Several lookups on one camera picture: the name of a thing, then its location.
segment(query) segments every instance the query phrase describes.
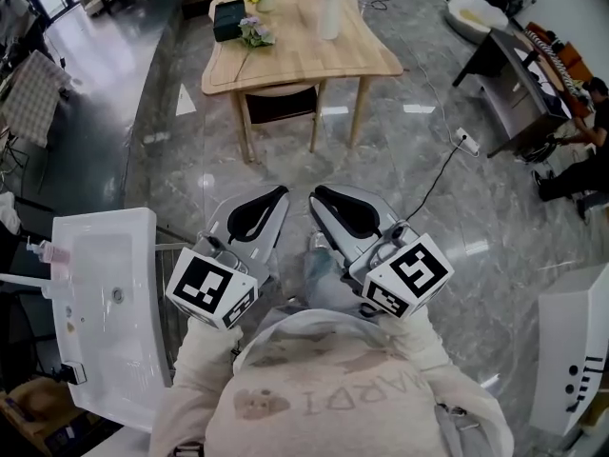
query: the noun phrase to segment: sink drain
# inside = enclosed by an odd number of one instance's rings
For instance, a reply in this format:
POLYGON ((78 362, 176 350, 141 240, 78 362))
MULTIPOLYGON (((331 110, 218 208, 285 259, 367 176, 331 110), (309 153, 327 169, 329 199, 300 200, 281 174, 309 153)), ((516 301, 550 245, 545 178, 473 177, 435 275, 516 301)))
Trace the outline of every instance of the sink drain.
POLYGON ((123 303, 125 299, 125 295, 123 294, 123 290, 120 288, 115 288, 112 290, 112 299, 114 303, 123 303))

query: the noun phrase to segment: white sink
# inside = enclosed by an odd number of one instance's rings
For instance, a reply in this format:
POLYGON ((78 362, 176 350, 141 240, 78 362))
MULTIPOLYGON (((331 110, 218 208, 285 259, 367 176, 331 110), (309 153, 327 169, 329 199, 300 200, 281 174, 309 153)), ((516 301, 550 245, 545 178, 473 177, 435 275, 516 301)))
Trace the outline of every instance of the white sink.
POLYGON ((69 385, 74 403, 150 432, 171 384, 154 274, 156 216, 126 209, 56 218, 52 242, 70 252, 48 290, 63 362, 87 380, 69 385))

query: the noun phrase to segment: white cylinder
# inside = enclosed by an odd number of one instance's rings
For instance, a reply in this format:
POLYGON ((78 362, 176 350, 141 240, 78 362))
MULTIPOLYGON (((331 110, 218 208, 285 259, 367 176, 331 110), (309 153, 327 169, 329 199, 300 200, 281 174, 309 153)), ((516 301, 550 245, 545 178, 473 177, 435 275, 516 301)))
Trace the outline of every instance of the white cylinder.
POLYGON ((318 25, 318 33, 322 39, 332 40, 338 37, 341 31, 342 12, 341 0, 323 1, 318 25))

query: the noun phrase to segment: checkered tablecloth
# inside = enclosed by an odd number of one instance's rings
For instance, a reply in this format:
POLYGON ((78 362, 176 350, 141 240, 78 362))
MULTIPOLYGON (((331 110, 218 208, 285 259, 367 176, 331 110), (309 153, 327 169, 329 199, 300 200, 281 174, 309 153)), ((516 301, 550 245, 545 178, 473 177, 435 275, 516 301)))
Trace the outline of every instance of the checkered tablecloth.
POLYGON ((59 89, 69 88, 70 77, 37 50, 15 72, 15 81, 0 113, 10 133, 45 148, 59 102, 59 89))

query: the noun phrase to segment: black object on sink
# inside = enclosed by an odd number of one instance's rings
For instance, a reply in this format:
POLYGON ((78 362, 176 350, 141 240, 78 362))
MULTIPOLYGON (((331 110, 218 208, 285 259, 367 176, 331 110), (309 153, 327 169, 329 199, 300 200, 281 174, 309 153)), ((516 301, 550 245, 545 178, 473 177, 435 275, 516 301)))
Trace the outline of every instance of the black object on sink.
POLYGON ((246 3, 243 0, 218 4, 213 19, 213 35, 216 42, 241 37, 239 23, 243 18, 246 18, 246 3))

